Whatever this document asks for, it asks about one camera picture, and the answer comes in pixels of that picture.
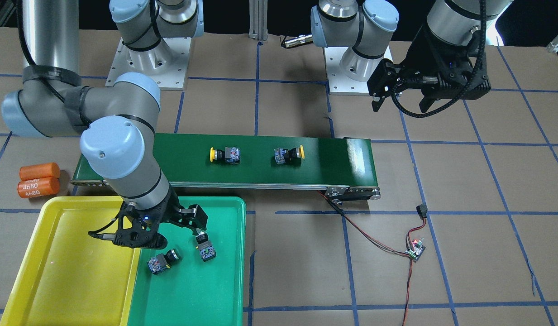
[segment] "motor with yellow cap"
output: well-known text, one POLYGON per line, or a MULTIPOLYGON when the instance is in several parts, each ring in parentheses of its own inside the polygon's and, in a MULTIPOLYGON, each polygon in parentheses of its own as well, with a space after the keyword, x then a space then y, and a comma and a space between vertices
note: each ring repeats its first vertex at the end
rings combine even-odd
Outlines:
POLYGON ((293 161, 294 159, 305 159, 305 151, 303 146, 295 147, 293 149, 287 150, 279 147, 275 149, 275 162, 277 164, 285 164, 293 161))
POLYGON ((238 147, 225 147, 224 151, 210 148, 210 161, 220 161, 229 164, 238 164, 241 162, 241 149, 238 147))

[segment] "metal tube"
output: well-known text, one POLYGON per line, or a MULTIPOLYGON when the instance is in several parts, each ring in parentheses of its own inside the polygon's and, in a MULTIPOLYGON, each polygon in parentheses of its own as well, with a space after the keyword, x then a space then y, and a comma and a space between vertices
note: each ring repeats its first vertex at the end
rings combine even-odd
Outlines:
MULTIPOLYGON (((78 0, 24 0, 24 33, 36 64, 78 73, 78 0)), ((24 67, 29 64, 24 60, 24 67)))

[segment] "green tray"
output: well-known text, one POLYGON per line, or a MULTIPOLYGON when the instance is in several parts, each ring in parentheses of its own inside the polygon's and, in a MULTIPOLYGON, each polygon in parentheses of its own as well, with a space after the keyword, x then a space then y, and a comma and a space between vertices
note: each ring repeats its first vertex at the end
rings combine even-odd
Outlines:
POLYGON ((208 215, 207 232, 216 258, 203 262, 189 229, 164 223, 164 250, 143 249, 128 326, 242 325, 244 224, 246 206, 237 197, 180 197, 208 215), (181 254, 172 268, 152 275, 146 262, 172 248, 181 254))
MULTIPOLYGON (((330 186, 375 188, 376 170, 368 139, 156 134, 154 156, 175 187, 326 189, 330 186), (305 159, 277 165, 273 150, 302 145, 305 159), (211 163, 211 147, 240 147, 238 165, 211 163)), ((102 185, 82 158, 72 183, 102 185)))

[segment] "black connector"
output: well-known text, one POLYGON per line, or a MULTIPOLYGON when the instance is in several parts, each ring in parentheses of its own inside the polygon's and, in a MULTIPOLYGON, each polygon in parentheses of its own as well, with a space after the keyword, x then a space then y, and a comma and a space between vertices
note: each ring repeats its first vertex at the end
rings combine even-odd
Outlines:
POLYGON ((418 211, 418 215, 421 219, 425 219, 427 217, 428 207, 426 206, 426 204, 422 203, 421 205, 417 206, 415 210, 418 211))

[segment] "orange roll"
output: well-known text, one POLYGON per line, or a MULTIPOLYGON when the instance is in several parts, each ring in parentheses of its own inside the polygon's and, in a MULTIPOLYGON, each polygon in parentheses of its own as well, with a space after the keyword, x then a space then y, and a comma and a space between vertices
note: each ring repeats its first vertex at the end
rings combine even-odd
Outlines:
POLYGON ((55 195, 59 191, 60 182, 55 177, 43 177, 18 183, 18 194, 21 198, 55 195))
POLYGON ((60 167, 57 163, 30 165, 19 169, 19 177, 22 181, 51 176, 55 178, 60 177, 60 167))

